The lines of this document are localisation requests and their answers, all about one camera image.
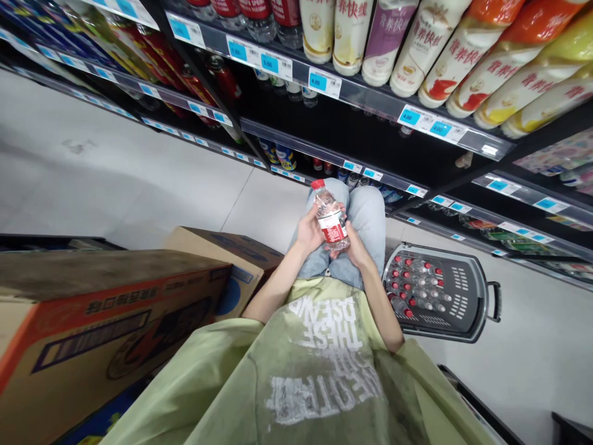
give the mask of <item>basket handle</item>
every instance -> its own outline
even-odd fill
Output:
[[[500,315],[502,314],[502,292],[500,290],[500,283],[498,281],[489,281],[488,286],[494,289],[494,314],[493,316],[486,315],[488,319],[500,323]]]

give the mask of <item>tiled floor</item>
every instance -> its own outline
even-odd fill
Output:
[[[5,72],[0,93],[0,232],[158,248],[186,225],[288,248],[306,187]],[[591,424],[592,293],[394,220],[387,237],[476,255],[502,285],[502,322],[478,343],[420,338],[436,362],[526,443],[552,443],[552,410]]]

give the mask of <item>red bottle label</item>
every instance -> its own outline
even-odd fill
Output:
[[[241,14],[237,0],[212,0],[212,6],[218,15],[236,17]]]
[[[269,0],[239,0],[239,5],[248,19],[265,19],[272,13]]]
[[[286,27],[301,23],[297,0],[272,0],[272,11],[276,22]]]

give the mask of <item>purple bottle label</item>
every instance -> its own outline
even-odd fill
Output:
[[[378,2],[365,57],[383,56],[397,50],[415,10],[416,6],[383,9]]]

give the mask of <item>bottle cap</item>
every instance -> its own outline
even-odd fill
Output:
[[[325,187],[325,186],[326,186],[326,182],[323,179],[317,179],[311,183],[311,187],[313,188],[313,190],[317,190],[317,189],[320,189],[321,187]]]

